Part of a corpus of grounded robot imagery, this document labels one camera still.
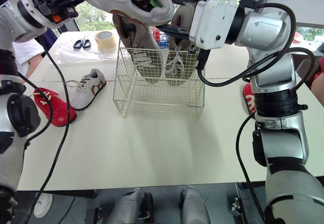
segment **scissors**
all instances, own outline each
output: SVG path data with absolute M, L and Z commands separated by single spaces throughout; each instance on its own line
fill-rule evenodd
M 89 39 L 87 39 L 86 37 L 84 37 L 80 40 L 77 40 L 73 45 L 73 48 L 75 48 L 75 49 L 80 49 L 80 48 L 86 49 L 86 48 L 90 48 L 90 47 L 91 47 L 91 43 L 90 43 Z

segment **tape roll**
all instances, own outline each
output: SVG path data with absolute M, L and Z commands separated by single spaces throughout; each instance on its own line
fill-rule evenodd
M 95 35 L 99 50 L 106 50 L 116 46 L 114 35 L 110 31 L 102 31 Z

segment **white shoe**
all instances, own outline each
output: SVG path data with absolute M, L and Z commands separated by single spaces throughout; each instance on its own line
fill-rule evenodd
M 52 205 L 53 195 L 41 194 L 34 208 L 34 216 L 42 218 L 46 216 Z
M 138 20 L 149 26 L 167 24 L 174 15 L 171 0 L 156 0 L 160 5 L 153 6 L 151 0 L 86 0 L 94 7 L 128 19 Z
M 106 85 L 106 79 L 103 73 L 95 68 L 92 69 L 89 74 L 83 76 L 80 82 L 76 83 L 78 85 L 70 99 L 70 105 L 75 110 L 84 110 L 92 103 L 97 94 Z

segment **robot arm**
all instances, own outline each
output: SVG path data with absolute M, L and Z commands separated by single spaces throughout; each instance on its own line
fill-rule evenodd
M 240 6 L 245 2 L 250 1 L 242 0 Z M 192 22 L 196 26 L 191 27 L 189 33 L 190 40 L 204 49 L 198 58 L 198 70 L 203 69 L 207 61 L 204 54 L 209 49 L 223 47 L 224 43 L 235 42 L 237 46 L 246 47 L 250 56 L 249 67 L 287 45 L 291 37 L 289 31 L 295 31 L 291 27 L 295 21 L 291 21 L 287 13 L 244 14 L 240 11 L 244 7 L 240 6 L 235 10 L 232 4 L 220 1 L 198 3 L 200 10 Z M 320 223 L 324 219 L 324 188 L 305 168 L 308 144 L 301 112 L 304 108 L 297 103 L 291 55 L 283 54 L 272 67 L 250 78 L 258 126 L 253 132 L 254 155 L 260 165 L 267 167 L 265 221 Z
M 11 43 L 41 35 L 45 27 L 60 27 L 77 16 L 74 7 L 82 1 L 9 0 L 0 7 L 0 198 L 2 217 L 7 217 L 1 221 L 10 220 L 25 140 L 39 125 L 33 101 L 23 95 L 25 88 L 18 77 Z M 245 14 L 245 6 L 255 9 L 255 5 L 256 2 L 243 0 L 237 8 L 233 3 L 202 0 L 197 3 L 190 33 L 171 29 L 172 35 L 187 37 L 200 48 L 198 74 L 205 66 L 210 49 L 222 48 L 225 43 L 247 47 L 249 67 L 255 71 L 271 63 L 269 60 L 256 68 L 258 61 L 286 46 L 291 33 L 287 14 Z M 290 54 L 282 55 L 272 67 L 252 76 L 251 84 L 258 125 L 253 133 L 254 154 L 257 162 L 267 167 L 266 221 L 320 223 L 324 219 L 324 189 L 304 167 L 308 146 Z

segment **white wire basket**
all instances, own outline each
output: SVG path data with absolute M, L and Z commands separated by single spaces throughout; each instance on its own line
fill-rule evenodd
M 197 55 L 180 51 L 182 66 L 180 62 L 172 63 L 175 51 L 119 44 L 113 94 L 118 111 L 124 118 L 137 114 L 197 120 L 205 103 L 205 87 L 195 69 Z M 146 66 L 148 58 L 152 62 Z

